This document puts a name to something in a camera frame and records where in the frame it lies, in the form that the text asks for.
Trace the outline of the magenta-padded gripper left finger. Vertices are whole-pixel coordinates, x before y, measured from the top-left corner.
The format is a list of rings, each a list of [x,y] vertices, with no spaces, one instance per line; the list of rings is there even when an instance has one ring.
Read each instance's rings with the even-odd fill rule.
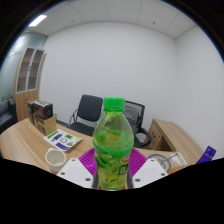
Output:
[[[98,174],[94,149],[88,150],[79,158],[69,159],[58,176],[84,188],[97,188]]]

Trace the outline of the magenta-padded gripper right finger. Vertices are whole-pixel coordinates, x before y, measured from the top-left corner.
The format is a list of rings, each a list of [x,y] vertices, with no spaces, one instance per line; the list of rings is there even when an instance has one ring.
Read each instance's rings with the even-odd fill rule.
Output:
[[[132,149],[127,174],[129,189],[141,188],[167,175],[155,158],[147,159],[137,149]]]

